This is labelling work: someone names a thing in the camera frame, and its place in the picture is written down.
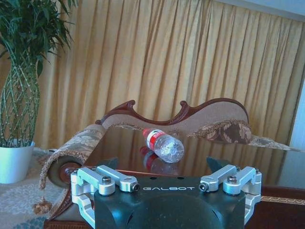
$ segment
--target glass table top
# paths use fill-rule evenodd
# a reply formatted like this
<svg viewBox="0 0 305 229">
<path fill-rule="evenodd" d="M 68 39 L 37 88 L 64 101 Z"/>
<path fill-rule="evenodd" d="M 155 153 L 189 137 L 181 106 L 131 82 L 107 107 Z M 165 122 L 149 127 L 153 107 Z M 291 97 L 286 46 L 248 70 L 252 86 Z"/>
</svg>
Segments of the glass table top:
<svg viewBox="0 0 305 229">
<path fill-rule="evenodd" d="M 110 128 L 85 165 L 118 158 L 119 170 L 172 176 L 201 177 L 211 174 L 207 158 L 226 160 L 232 165 L 258 168 L 263 185 L 305 188 L 305 153 L 241 144 L 220 144 L 203 138 L 179 137 L 184 157 L 174 164 L 163 162 L 146 147 L 141 131 Z"/>
</svg>

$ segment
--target wall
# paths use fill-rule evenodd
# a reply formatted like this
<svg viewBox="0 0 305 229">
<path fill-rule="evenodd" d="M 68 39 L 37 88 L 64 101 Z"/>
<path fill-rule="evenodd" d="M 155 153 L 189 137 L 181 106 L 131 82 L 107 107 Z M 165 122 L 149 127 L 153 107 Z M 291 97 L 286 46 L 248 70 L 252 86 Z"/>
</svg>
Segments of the wall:
<svg viewBox="0 0 305 229">
<path fill-rule="evenodd" d="M 305 81 L 299 100 L 298 109 L 295 115 L 295 124 L 293 127 L 290 146 L 305 150 Z M 305 153 L 290 151 L 286 154 L 279 185 L 285 187 L 305 188 Z"/>
<path fill-rule="evenodd" d="M 216 0 L 235 6 L 305 21 L 304 0 Z"/>
</svg>

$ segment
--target yellow curtain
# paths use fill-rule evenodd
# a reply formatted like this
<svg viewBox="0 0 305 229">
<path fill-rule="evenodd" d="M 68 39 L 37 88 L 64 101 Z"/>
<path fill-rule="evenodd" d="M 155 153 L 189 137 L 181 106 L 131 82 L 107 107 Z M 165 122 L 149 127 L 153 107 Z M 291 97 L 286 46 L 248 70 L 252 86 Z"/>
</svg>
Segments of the yellow curtain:
<svg viewBox="0 0 305 229">
<path fill-rule="evenodd" d="M 212 0 L 83 0 L 71 50 L 44 63 L 37 146 L 59 147 L 136 100 L 166 120 L 186 100 L 245 105 L 253 134 L 287 143 L 305 64 L 304 24 Z M 0 60 L 1 85 L 9 61 Z"/>
</svg>

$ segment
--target plastic water bottle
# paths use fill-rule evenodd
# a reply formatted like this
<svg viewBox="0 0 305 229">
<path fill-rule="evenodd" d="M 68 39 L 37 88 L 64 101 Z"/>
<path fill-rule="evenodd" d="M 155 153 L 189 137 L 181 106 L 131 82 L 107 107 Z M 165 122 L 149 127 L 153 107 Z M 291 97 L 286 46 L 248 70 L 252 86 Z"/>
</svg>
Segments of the plastic water bottle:
<svg viewBox="0 0 305 229">
<path fill-rule="evenodd" d="M 143 135 L 147 147 L 167 163 L 180 161 L 184 156 L 184 146 L 178 139 L 167 135 L 162 130 L 145 129 Z"/>
<path fill-rule="evenodd" d="M 140 149 L 140 153 L 143 155 L 144 167 L 150 173 L 175 176 L 179 175 L 178 163 L 167 163 L 163 161 L 147 146 L 143 146 Z"/>
</svg>

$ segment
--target screw head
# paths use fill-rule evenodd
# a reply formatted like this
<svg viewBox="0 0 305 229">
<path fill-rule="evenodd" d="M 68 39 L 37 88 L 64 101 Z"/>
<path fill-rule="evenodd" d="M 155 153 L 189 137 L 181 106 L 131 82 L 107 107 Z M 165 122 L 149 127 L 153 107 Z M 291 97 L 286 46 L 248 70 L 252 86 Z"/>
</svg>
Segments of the screw head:
<svg viewBox="0 0 305 229">
<path fill-rule="evenodd" d="M 206 192 L 208 189 L 209 189 L 209 186 L 206 184 L 206 183 L 201 183 L 199 185 L 199 189 L 202 191 L 202 192 Z"/>
<path fill-rule="evenodd" d="M 111 177 L 110 176 L 103 176 L 102 177 L 102 184 L 107 185 L 111 183 Z"/>
<path fill-rule="evenodd" d="M 237 182 L 237 178 L 235 176 L 228 176 L 228 182 L 229 183 L 236 183 Z"/>
<path fill-rule="evenodd" d="M 135 184 L 135 185 L 132 186 L 132 191 L 133 192 L 137 192 L 139 190 L 140 190 L 140 185 L 139 184 Z"/>
</svg>

